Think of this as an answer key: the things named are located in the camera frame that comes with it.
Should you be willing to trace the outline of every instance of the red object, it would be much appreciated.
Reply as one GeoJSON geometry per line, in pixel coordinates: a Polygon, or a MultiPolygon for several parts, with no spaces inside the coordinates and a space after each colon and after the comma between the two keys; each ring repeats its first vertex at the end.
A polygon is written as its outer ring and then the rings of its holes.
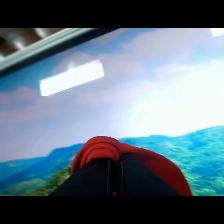
{"type": "Polygon", "coordinates": [[[76,170],[82,168],[92,159],[111,158],[118,162],[120,155],[124,153],[135,155],[179,194],[192,196],[188,182],[181,170],[169,159],[150,150],[121,143],[106,136],[91,138],[84,144],[72,162],[71,174],[74,174],[76,170]]]}

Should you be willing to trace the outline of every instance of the black fabric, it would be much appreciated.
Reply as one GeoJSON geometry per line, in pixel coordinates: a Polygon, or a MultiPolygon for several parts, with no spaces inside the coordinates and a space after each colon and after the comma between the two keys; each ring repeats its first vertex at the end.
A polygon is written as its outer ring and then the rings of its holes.
{"type": "Polygon", "coordinates": [[[94,159],[49,196],[179,196],[165,181],[131,154],[119,163],[94,159]]]}
{"type": "Polygon", "coordinates": [[[162,178],[131,154],[120,159],[124,196],[180,196],[162,178]]]}

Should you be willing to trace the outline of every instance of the person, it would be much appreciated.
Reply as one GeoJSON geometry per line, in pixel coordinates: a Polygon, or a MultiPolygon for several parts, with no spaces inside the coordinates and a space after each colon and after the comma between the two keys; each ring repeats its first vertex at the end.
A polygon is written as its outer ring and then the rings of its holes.
{"type": "Polygon", "coordinates": [[[192,196],[181,170],[148,149],[97,136],[74,157],[71,176],[50,196],[192,196]]]}

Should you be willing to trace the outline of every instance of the sky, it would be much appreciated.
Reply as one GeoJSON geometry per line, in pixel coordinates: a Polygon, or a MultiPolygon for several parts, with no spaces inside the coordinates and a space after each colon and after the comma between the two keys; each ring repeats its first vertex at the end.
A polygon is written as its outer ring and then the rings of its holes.
{"type": "Polygon", "coordinates": [[[0,80],[0,162],[96,135],[178,136],[224,125],[224,36],[119,29],[0,80]],[[41,79],[99,60],[104,77],[50,96],[41,79]]]}

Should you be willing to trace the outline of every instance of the landscape picture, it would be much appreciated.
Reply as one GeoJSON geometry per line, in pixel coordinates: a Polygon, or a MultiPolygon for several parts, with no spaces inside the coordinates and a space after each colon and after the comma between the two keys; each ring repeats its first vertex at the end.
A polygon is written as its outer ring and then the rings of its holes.
{"type": "Polygon", "coordinates": [[[177,164],[195,196],[224,195],[224,36],[118,29],[0,80],[0,195],[47,196],[94,136],[177,164]],[[41,96],[40,80],[98,60],[104,76],[41,96]]]}

